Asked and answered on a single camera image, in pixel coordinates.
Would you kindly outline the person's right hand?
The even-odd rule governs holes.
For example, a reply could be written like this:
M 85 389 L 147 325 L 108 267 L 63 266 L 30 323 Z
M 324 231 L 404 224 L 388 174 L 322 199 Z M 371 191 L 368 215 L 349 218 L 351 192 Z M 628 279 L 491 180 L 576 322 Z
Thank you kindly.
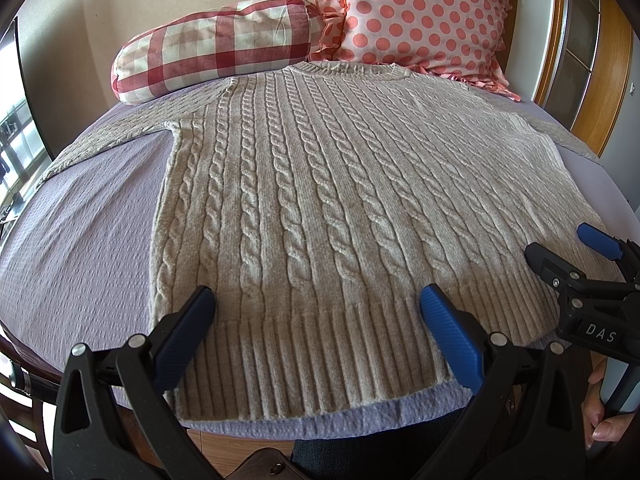
M 636 413 L 605 417 L 605 409 L 600 400 L 600 389 L 606 367 L 606 357 L 591 353 L 592 372 L 588 378 L 588 388 L 582 402 L 582 423 L 584 424 L 585 447 L 590 450 L 596 442 L 617 443 L 631 424 Z

